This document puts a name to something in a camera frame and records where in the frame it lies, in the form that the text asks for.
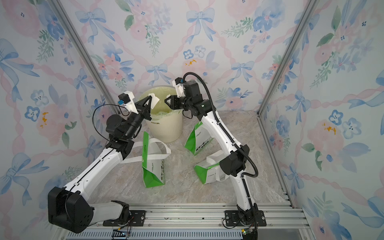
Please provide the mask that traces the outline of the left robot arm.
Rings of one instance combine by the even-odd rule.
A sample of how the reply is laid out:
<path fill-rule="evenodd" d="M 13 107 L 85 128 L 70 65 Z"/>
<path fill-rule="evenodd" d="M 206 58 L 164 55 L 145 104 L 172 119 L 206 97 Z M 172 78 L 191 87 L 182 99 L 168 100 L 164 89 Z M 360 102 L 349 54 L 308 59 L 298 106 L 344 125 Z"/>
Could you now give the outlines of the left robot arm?
<path fill-rule="evenodd" d="M 132 217 L 127 203 L 88 203 L 99 183 L 130 154 L 142 122 L 151 120 L 151 110 L 159 101 L 157 97 L 147 96 L 134 102 L 131 92 L 119 95 L 119 99 L 119 106 L 129 114 L 126 119 L 119 114 L 109 116 L 106 126 L 109 138 L 101 154 L 78 177 L 64 187 L 52 188 L 48 193 L 50 224 L 78 234 L 99 222 L 112 221 L 122 227 L 130 223 Z"/>

